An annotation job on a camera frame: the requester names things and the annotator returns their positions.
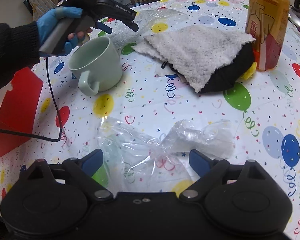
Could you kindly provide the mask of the black sleeve forearm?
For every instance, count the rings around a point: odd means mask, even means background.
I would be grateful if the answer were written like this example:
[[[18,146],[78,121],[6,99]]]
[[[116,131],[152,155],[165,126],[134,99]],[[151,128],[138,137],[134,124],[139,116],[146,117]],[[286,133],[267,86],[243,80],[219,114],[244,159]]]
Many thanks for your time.
[[[0,89],[15,73],[39,63],[39,33],[36,22],[11,28],[0,23]]]

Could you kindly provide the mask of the left hand blue glove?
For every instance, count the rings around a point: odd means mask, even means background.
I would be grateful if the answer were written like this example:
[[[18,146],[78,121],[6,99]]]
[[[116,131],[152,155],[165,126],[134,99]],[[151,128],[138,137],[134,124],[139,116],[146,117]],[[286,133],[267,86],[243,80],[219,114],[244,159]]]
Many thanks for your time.
[[[57,25],[57,23],[63,18],[80,18],[82,15],[82,9],[76,7],[57,7],[49,10],[41,18],[37,20],[38,34],[39,34],[39,46],[41,47],[46,39],[50,36],[51,32]],[[77,33],[70,33],[68,40],[64,44],[64,49],[58,56],[64,56],[70,54],[70,52],[78,46],[80,42],[83,42],[85,37],[93,30],[88,28],[86,31],[78,31]]]

